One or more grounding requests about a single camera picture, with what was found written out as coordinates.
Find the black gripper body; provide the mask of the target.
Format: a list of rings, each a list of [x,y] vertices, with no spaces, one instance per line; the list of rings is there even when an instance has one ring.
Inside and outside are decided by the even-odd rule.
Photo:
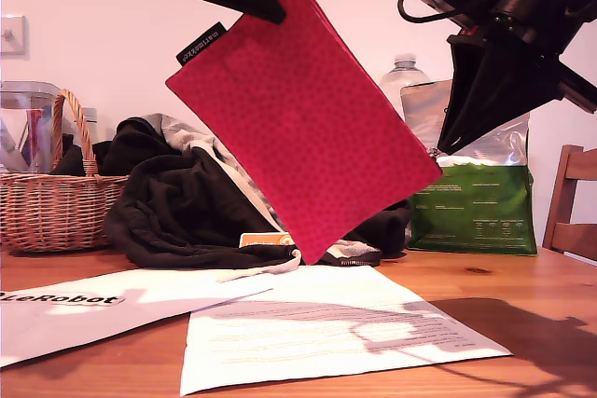
[[[532,63],[558,77],[557,94],[553,100],[566,98],[584,111],[594,113],[596,87],[560,62],[563,49],[580,28],[578,22],[560,24],[564,20],[558,17],[549,19],[536,11],[527,21],[521,21],[508,12],[500,11],[488,22],[450,36],[448,42],[524,51],[529,54]]]

